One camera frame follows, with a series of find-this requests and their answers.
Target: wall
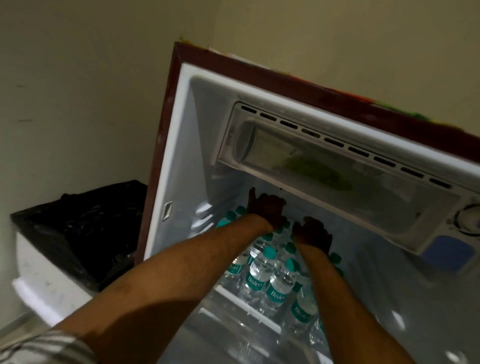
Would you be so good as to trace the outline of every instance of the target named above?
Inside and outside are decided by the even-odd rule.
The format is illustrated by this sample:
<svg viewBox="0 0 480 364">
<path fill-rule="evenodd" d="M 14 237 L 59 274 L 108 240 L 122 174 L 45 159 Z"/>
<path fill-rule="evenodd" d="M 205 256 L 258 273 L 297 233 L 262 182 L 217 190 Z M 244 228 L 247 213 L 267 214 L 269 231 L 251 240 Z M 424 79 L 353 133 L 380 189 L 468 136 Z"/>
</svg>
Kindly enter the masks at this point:
<svg viewBox="0 0 480 364">
<path fill-rule="evenodd" d="M 480 135 L 480 2 L 223 0 L 212 46 Z"/>
<path fill-rule="evenodd" d="M 211 43 L 219 0 L 1 5 L 0 328 L 25 311 L 9 214 L 147 181 L 173 42 Z"/>
</svg>

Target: black garbage bag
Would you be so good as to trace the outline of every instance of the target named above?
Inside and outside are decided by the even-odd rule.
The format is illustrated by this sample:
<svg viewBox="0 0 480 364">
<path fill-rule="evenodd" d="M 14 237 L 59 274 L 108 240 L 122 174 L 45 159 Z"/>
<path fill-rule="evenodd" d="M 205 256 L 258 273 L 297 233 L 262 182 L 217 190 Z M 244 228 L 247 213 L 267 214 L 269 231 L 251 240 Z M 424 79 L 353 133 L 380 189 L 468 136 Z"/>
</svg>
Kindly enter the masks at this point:
<svg viewBox="0 0 480 364">
<path fill-rule="evenodd" d="M 100 291 L 133 267 L 147 186 L 117 183 L 11 215 L 17 229 L 58 268 Z"/>
</svg>

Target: striped fabric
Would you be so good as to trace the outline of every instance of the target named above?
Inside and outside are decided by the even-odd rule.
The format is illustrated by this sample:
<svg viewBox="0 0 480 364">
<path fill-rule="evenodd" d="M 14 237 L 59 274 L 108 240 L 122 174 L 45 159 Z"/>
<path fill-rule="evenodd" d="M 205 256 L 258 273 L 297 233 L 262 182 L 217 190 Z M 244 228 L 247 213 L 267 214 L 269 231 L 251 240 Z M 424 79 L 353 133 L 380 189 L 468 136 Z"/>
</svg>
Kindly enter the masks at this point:
<svg viewBox="0 0 480 364">
<path fill-rule="evenodd" d="M 0 364 L 96 363 L 95 355 L 83 341 L 61 331 L 49 331 L 0 351 Z"/>
</svg>

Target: open refrigerator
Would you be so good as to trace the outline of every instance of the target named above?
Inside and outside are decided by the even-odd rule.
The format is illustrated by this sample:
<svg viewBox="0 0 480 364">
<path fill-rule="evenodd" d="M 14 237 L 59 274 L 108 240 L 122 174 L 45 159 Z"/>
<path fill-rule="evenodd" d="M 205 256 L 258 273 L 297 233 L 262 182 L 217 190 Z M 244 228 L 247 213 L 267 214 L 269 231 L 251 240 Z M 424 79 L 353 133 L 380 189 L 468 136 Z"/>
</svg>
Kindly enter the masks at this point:
<svg viewBox="0 0 480 364">
<path fill-rule="evenodd" d="M 355 295 L 416 362 L 480 362 L 479 146 L 458 129 L 178 43 L 137 263 L 215 228 L 254 186 L 284 198 L 292 221 L 324 223 Z M 331 362 L 221 286 L 159 363 L 193 358 Z"/>
</svg>

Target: forearm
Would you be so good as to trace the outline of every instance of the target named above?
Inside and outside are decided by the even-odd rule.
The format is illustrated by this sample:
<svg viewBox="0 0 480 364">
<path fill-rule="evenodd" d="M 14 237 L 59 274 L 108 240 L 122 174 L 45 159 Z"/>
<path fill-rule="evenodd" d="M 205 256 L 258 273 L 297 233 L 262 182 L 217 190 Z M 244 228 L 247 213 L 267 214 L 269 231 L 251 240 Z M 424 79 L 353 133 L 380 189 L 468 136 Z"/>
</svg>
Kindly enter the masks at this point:
<svg viewBox="0 0 480 364">
<path fill-rule="evenodd" d="M 335 363 L 413 363 L 353 295 L 328 256 L 313 246 L 299 244 L 298 248 L 312 278 L 313 293 Z"/>
<path fill-rule="evenodd" d="M 266 220 L 248 214 L 175 244 L 120 277 L 57 328 L 83 338 L 103 363 L 155 362 L 228 264 L 271 230 Z"/>
</svg>

